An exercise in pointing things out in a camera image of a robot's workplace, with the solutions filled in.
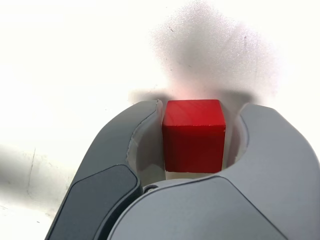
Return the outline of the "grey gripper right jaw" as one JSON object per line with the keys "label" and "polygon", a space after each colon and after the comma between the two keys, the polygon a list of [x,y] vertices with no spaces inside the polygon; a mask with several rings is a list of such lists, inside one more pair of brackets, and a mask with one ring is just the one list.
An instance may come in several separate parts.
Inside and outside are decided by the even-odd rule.
{"label": "grey gripper right jaw", "polygon": [[317,240],[320,165],[276,110],[246,104],[239,154],[211,176],[162,182],[135,200],[111,240]]}

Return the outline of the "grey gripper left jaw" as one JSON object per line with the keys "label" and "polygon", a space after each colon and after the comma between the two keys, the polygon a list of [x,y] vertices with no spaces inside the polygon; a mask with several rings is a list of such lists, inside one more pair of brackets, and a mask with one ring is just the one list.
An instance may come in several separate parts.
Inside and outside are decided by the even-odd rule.
{"label": "grey gripper left jaw", "polygon": [[105,240],[143,188],[165,180],[160,100],[122,111],[96,135],[46,235]]}

